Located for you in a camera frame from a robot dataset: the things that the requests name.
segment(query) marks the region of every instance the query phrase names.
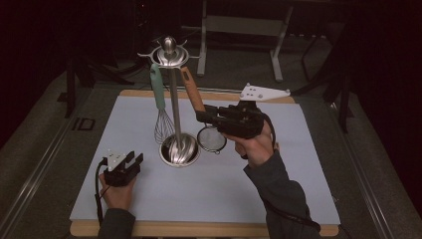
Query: white paper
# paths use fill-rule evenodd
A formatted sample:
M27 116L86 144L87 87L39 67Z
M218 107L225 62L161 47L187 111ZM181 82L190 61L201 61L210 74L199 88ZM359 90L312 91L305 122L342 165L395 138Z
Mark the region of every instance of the white paper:
M204 101L227 107L237 102ZM166 111L172 118L171 101ZM296 104L258 103L276 129L281 155L292 180L303 187L314 221L338 225L339 218L323 175L302 109ZM179 99L182 131L196 137L204 126L188 100ZM96 167L108 149L143 153L131 212L141 221L265 223L265 208L257 189L243 171L246 161L228 143L220 154L201 149L192 165L175 168L159 156L154 140L158 116L153 98L118 97L105 127L71 220L97 220L94 199Z

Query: wooden table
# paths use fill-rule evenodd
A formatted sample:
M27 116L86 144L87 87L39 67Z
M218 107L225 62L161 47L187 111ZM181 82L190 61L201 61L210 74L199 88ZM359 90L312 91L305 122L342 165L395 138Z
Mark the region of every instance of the wooden table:
M120 93L125 97L153 98L152 91L125 90ZM238 101L239 94L200 93L203 100ZM179 92L180 99L188 99L185 92ZM267 103L294 104L291 97L274 99ZM96 220L74 220L71 233L74 236L97 236L100 226ZM338 233L336 225L321 225L321 236L335 236ZM206 222L148 222L136 221L133 236L144 237L269 237L266 224L249 223L206 223Z

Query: metal frame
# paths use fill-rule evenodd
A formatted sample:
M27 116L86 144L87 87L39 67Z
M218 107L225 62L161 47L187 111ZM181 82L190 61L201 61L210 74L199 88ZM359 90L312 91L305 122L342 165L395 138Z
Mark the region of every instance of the metal frame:
M77 119L78 113L82 109L82 106L88 99L90 93L91 89L82 89L79 93L80 98L73 108L74 111L71 111L69 116L64 120L36 168L22 185L13 204L7 211L6 216L0 221L0 238L8 238L19 223L19 220L22 218L44 177L49 171L50 166L55 161L56 155L62 146L67 132L71 129Z
M331 105L327 105L327 110L333 124L336 125L337 113ZM376 198L375 192L372 189L369 179L366 176L365 169L361 164L361 158L356 155L355 149L351 145L347 134L344 133L340 127L336 126L335 128L338 136L342 140L344 154L350 159L352 171L356 178L357 185L359 186L359 189L362 193L363 200L366 203L367 209L372 217L379 237L382 239L395 238L387 222L387 219L385 218L384 212L379 205L378 199Z
M207 32L226 32L239 34L255 34L278 37L278 43L274 50L270 51L271 62L276 82L283 80L282 70L279 62L279 54L285 39L289 22L292 16L293 6L289 7L284 21L249 19L236 17L223 17L207 15L207 0L202 1L202 26L201 26L201 48L197 75L205 75L205 64L207 59Z

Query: human hand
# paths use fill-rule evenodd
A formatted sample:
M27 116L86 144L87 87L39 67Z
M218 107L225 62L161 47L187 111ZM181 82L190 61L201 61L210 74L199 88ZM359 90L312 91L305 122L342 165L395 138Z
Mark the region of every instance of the human hand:
M119 208L128 210L131 205L133 186L136 181L136 177L131 180L127 186L113 187L106 184L104 174L99 176L100 182L103 186L101 195L104 196L105 203L108 208Z
M240 155L248 155L248 163L251 168L258 167L266 162L274 153L273 142L271 138L271 129L264 121L261 134L245 139L223 133L225 137L235 141L235 150Z

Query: gray carpet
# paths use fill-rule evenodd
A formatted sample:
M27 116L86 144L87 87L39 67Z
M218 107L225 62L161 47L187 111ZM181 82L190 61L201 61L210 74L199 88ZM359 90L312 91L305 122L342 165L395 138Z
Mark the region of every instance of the gray carpet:
M300 38L285 41L280 57L285 80L276 83L268 51L235 47L227 50L227 46L210 41L205 76L195 77L195 81L198 87L211 89L241 90L246 83L274 89L298 89L307 83L299 62L307 43ZM198 53L195 44L186 45L191 55ZM328 42L317 41L307 57L312 73L320 67L329 49ZM190 60L187 66L192 73L196 72L196 60ZM67 122L73 125L75 118L96 120L91 131L72 130L71 127L64 130L60 147L52 156L42 183L17 221L10 238L73 238L69 234L70 213L115 98L122 89L127 88L98 77L99 81L92 90L78 89L79 99L84 99L85 95L88 98L78 103L72 119L64 119L66 105L56 102L59 93L66 90L65 77L54 80L24 123L1 149L0 216L3 218L27 177L44 158L44 152L49 150L56 133L63 130L63 125L67 125ZM149 88L148 71L132 74L127 79L136 82L131 87L133 89ZM319 87L295 100L306 115L341 224L353 239L420 238L421 219L412 207L357 97L351 96L353 118L347 120L349 134L344 134L335 120L336 111L320 97L323 89L324 86ZM364 168L364 175L388 222L390 235L379 234L368 209L365 191L358 183L354 158ZM340 230L333 238L347 236Z

